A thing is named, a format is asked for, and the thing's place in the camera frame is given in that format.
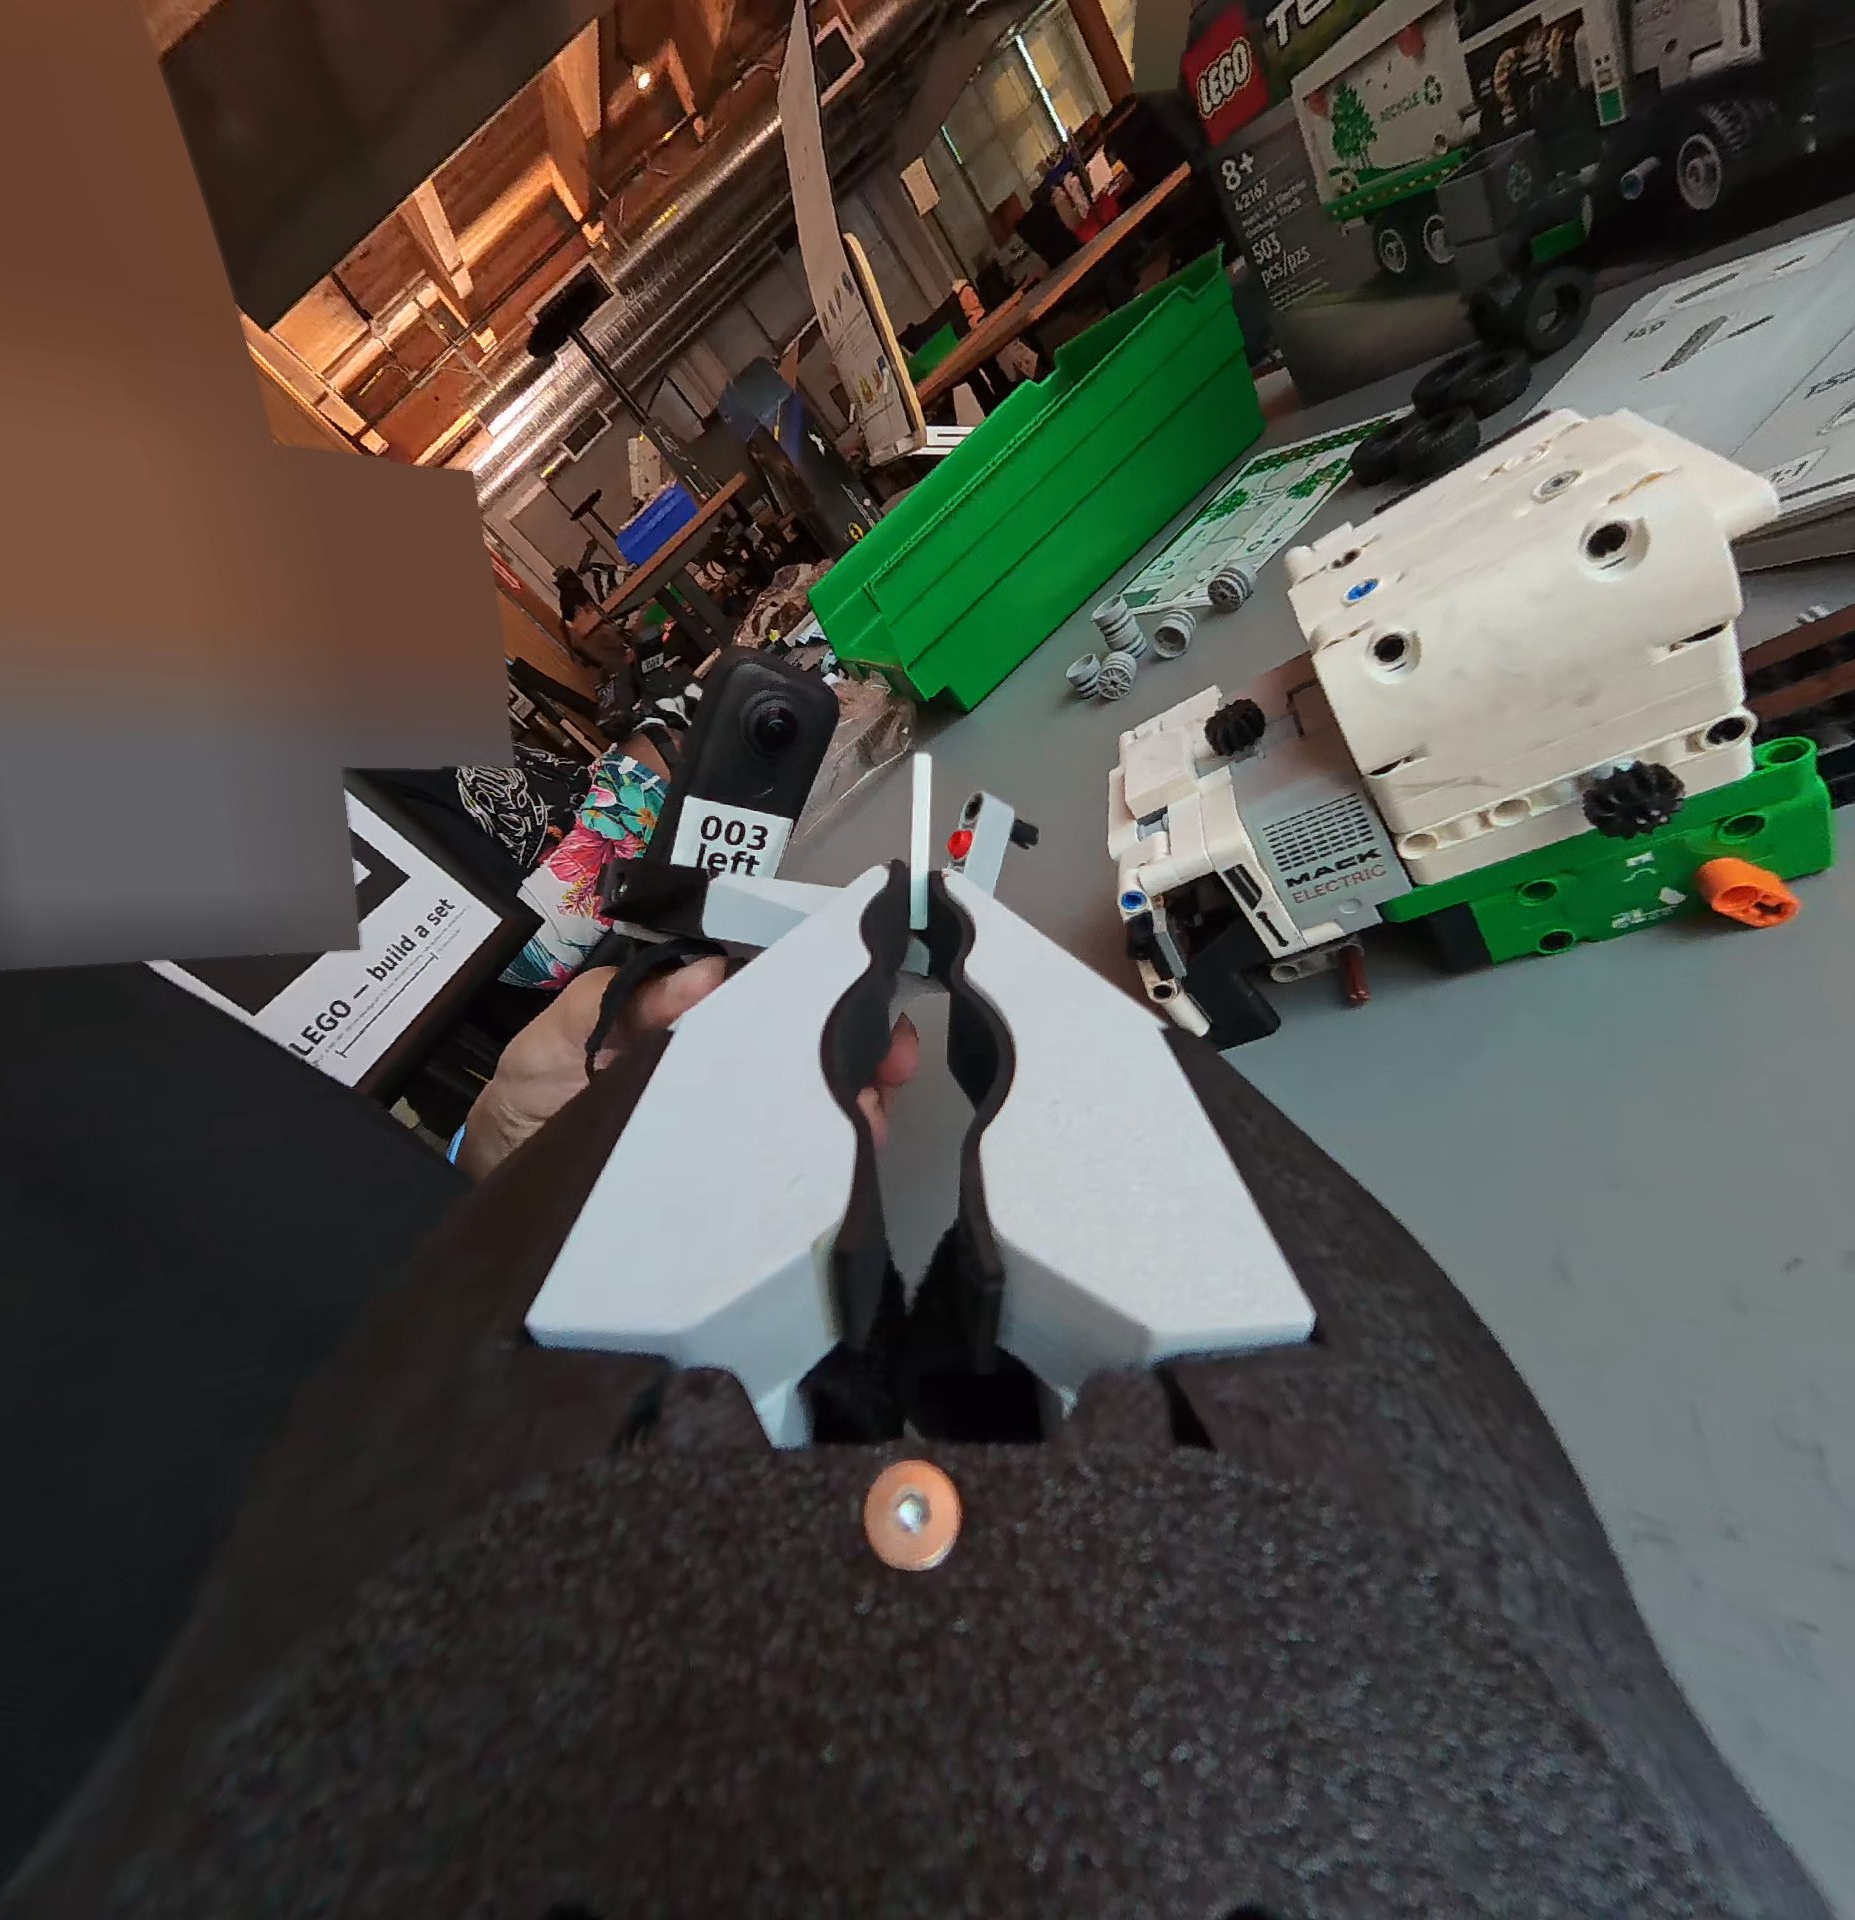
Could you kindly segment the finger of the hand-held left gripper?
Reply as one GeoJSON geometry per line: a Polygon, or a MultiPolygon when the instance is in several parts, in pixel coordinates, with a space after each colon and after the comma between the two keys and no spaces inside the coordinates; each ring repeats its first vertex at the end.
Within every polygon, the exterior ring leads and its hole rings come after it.
{"type": "Polygon", "coordinates": [[[849,885],[759,877],[710,877],[700,903],[700,936],[722,947],[769,949],[842,945],[867,902],[867,877],[849,885]]]}

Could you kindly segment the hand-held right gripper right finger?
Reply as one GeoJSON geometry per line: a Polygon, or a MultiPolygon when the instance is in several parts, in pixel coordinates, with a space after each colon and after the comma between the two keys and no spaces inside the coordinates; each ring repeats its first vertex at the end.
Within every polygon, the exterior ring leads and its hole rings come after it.
{"type": "Polygon", "coordinates": [[[1006,1096],[979,1136],[1006,1283],[999,1344],[1056,1393],[1098,1372],[1286,1347],[1314,1306],[1187,1064],[1240,1077],[968,877],[964,982],[1006,1024],[1006,1096]]]}

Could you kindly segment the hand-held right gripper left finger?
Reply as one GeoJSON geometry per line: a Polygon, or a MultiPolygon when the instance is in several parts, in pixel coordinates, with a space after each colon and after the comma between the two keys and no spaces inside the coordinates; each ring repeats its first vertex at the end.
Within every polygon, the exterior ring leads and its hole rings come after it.
{"type": "Polygon", "coordinates": [[[540,1347],[729,1372],[770,1445],[813,1441],[799,1387],[866,1340],[890,1266],[858,1093],[909,905],[902,861],[825,890],[663,1033],[525,1314],[540,1347]]]}

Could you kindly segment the grey lego beam with red pins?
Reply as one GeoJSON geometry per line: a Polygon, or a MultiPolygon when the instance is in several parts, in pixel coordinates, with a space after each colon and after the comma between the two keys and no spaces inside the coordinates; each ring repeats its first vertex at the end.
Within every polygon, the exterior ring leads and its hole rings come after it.
{"type": "Polygon", "coordinates": [[[1001,797],[975,788],[946,841],[946,870],[961,875],[983,895],[994,895],[1008,850],[1037,845],[1035,823],[1015,816],[1001,797]]]}

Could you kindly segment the green plastic bin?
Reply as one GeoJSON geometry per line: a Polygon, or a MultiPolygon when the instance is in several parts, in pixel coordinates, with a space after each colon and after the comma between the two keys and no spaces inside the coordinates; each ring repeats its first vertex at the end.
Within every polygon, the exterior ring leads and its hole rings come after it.
{"type": "Polygon", "coordinates": [[[846,672],[974,709],[1259,437],[1213,249],[1061,344],[811,589],[846,672]]]}

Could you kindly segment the green tree sticker sheet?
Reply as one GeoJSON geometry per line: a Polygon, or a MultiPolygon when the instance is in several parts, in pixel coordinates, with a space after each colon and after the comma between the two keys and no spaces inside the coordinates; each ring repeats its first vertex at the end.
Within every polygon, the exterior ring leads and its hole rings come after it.
{"type": "Polygon", "coordinates": [[[1251,453],[1120,587],[1152,631],[1171,614],[1234,611],[1310,516],[1347,485],[1354,450],[1409,409],[1251,453]]]}

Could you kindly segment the white lego truck model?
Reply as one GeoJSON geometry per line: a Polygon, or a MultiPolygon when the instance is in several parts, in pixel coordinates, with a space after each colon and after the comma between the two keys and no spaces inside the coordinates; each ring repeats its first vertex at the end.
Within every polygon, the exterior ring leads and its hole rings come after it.
{"type": "Polygon", "coordinates": [[[1770,484],[1632,412],[1550,411],[1286,557],[1302,654],[1121,734],[1106,848],[1154,1015],[1362,998],[1362,934],[1471,972],[1671,918],[1777,928],[1835,856],[1806,737],[1757,739],[1734,544],[1770,484]]]}

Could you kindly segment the dark lego set box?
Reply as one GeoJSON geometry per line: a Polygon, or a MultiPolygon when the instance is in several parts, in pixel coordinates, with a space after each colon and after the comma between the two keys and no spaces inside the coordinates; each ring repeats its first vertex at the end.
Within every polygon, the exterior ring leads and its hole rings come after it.
{"type": "Polygon", "coordinates": [[[1855,2],[1195,5],[1181,84],[1321,400],[1855,189],[1855,2]]]}

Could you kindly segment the person's left hand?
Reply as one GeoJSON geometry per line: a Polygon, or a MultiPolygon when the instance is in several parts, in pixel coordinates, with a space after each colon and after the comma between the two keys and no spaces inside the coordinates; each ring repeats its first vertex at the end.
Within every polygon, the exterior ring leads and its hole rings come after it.
{"type": "MultiPolygon", "coordinates": [[[[600,1028],[603,1000],[612,998],[624,969],[603,967],[570,977],[554,1000],[505,1045],[490,1082],[465,1117],[471,1124],[469,1147],[474,1148],[480,1173],[472,1181],[481,1181],[498,1165],[505,1165],[596,1077],[608,1077],[619,1087],[626,1077],[624,1060],[645,1036],[668,1033],[679,1018],[692,1020],[694,1007],[710,994],[729,998],[720,989],[730,967],[729,958],[716,955],[645,977],[624,996],[600,1038],[596,1038],[596,1030],[600,1028]]],[[[918,1070],[918,1057],[920,1041],[915,1020],[899,1014],[890,1028],[886,1056],[858,1087],[855,1099],[874,1145],[888,1138],[890,1106],[918,1070]]],[[[752,1066],[759,1063],[741,1049],[737,1064],[724,1060],[724,1064],[700,1073],[692,1082],[692,1092],[679,1093],[679,1115],[676,1115],[679,1126],[668,1139],[678,1136],[679,1141],[703,1147],[708,1124],[732,1106],[747,1077],[745,1070],[752,1066]]]]}

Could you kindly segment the clear plastic bag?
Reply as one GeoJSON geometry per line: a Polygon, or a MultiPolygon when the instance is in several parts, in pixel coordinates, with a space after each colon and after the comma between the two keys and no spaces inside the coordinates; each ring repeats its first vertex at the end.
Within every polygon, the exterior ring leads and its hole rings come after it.
{"type": "Polygon", "coordinates": [[[811,841],[880,774],[915,750],[916,707],[880,681],[837,676],[827,681],[840,717],[823,750],[816,780],[794,821],[790,844],[811,841]]]}

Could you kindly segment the group of grey wheel rims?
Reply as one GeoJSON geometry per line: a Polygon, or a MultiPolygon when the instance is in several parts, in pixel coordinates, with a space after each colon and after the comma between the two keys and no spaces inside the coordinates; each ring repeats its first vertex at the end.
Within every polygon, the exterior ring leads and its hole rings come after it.
{"type": "Polygon", "coordinates": [[[1255,585],[1255,567],[1227,564],[1190,589],[1145,602],[1138,592],[1114,592],[1091,609],[1100,650],[1075,658],[1064,681],[1080,698],[1120,700],[1131,694],[1145,660],[1183,658],[1202,622],[1243,608],[1255,585]]]}

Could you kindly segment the wooden document stand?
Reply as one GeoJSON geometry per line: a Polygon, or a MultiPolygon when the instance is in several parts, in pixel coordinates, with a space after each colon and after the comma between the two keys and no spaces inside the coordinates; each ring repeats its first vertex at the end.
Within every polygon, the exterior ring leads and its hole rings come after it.
{"type": "Polygon", "coordinates": [[[926,453],[927,419],[858,238],[840,232],[837,240],[842,273],[831,296],[827,350],[847,388],[869,465],[890,465],[926,453]]]}

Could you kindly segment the pile of black tyres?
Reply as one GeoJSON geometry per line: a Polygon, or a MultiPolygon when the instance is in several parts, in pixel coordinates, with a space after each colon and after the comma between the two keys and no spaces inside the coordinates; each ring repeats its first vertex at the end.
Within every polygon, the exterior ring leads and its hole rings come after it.
{"type": "Polygon", "coordinates": [[[1472,456],[1482,421],[1530,388],[1538,357],[1578,336],[1590,292],[1591,275],[1570,262],[1497,273],[1480,286],[1468,301],[1476,342],[1421,373],[1409,411],[1355,443],[1354,484],[1424,484],[1472,456]]]}

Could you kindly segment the open instruction booklet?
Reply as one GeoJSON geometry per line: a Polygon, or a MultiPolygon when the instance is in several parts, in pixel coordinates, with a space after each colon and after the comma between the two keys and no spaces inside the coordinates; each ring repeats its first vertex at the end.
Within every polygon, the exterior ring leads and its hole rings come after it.
{"type": "Polygon", "coordinates": [[[1628,409],[1763,474],[1779,515],[1746,569],[1855,551],[1855,217],[1642,296],[1546,405],[1628,409]]]}

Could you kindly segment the black lego chassis frame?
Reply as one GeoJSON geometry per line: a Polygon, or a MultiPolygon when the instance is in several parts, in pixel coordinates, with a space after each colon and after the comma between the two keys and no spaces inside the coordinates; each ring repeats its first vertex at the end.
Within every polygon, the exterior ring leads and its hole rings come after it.
{"type": "Polygon", "coordinates": [[[1835,808],[1855,804],[1855,602],[1809,609],[1741,658],[1755,739],[1809,737],[1835,808]]]}

